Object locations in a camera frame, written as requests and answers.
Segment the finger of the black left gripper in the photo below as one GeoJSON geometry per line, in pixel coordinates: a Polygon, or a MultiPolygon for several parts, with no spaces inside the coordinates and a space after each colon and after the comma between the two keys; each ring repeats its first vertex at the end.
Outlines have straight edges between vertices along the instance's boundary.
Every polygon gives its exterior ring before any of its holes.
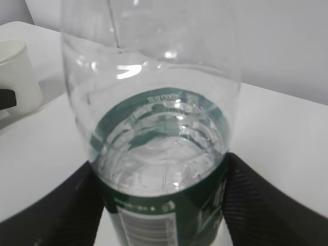
{"type": "Polygon", "coordinates": [[[0,89],[0,110],[13,108],[17,105],[16,94],[10,89],[0,89]]]}

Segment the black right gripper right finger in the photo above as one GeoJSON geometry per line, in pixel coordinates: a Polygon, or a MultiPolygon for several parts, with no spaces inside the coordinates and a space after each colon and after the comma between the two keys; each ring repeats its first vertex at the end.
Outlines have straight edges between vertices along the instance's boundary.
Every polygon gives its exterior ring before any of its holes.
{"type": "Polygon", "coordinates": [[[223,216],[233,245],[327,245],[327,218],[292,199],[234,153],[223,216]]]}

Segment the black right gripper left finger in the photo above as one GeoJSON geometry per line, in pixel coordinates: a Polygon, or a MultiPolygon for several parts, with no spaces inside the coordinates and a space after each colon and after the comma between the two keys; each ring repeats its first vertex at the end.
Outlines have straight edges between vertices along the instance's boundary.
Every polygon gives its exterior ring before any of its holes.
{"type": "Polygon", "coordinates": [[[1,245],[94,245],[104,203],[86,162],[48,195],[1,222],[1,245]]]}

